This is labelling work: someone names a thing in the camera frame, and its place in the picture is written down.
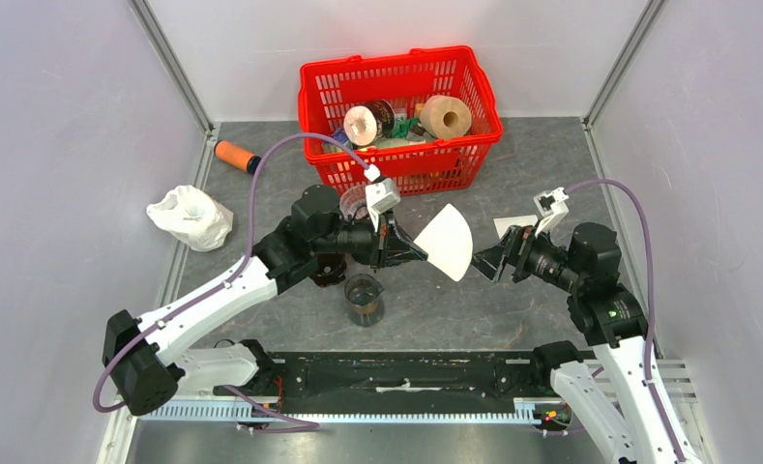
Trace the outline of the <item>clear glass coffee dripper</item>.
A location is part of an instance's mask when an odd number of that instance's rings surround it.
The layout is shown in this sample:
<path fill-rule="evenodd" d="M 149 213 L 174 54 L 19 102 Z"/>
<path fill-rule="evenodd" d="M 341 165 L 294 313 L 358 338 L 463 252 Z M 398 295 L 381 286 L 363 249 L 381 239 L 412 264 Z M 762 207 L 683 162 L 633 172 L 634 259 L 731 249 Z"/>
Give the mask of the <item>clear glass coffee dripper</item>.
<path fill-rule="evenodd" d="M 339 208 L 345 218 L 367 218 L 366 186 L 358 185 L 346 190 L 340 196 Z"/>

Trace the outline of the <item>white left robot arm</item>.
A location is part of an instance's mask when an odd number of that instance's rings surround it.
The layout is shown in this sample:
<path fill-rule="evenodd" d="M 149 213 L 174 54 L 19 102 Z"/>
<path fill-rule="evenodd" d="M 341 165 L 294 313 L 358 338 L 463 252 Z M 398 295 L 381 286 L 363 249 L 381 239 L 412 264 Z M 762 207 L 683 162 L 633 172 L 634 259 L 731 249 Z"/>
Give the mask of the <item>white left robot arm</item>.
<path fill-rule="evenodd" d="M 247 344 L 192 350 L 192 345 L 244 310 L 286 292 L 320 273 L 324 255 L 349 255 L 374 270 L 424 261 L 427 251 L 402 231 L 391 211 L 377 221 L 345 217 L 332 187 L 314 185 L 288 216 L 221 275 L 182 299 L 133 317 L 123 309 L 106 322 L 104 373 L 121 398 L 118 408 L 134 416 L 152 413 L 178 390 L 242 386 L 267 392 L 275 371 Z"/>

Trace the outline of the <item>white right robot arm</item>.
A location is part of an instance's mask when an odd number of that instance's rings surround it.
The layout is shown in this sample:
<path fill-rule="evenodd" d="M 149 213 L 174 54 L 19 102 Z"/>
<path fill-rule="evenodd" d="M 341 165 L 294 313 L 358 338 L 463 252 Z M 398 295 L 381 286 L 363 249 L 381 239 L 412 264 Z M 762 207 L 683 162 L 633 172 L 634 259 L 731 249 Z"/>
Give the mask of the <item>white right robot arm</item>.
<path fill-rule="evenodd" d="M 515 282 L 534 276 L 567 293 L 571 319 L 615 397 L 605 395 L 566 341 L 534 349 L 529 382 L 539 394 L 556 393 L 567 403 L 606 462 L 699 463 L 662 384 L 642 306 L 619 281 L 621 258 L 613 230 L 584 222 L 567 247 L 533 226 L 512 226 L 497 245 L 474 253 L 472 264 L 493 281 L 511 266 Z"/>

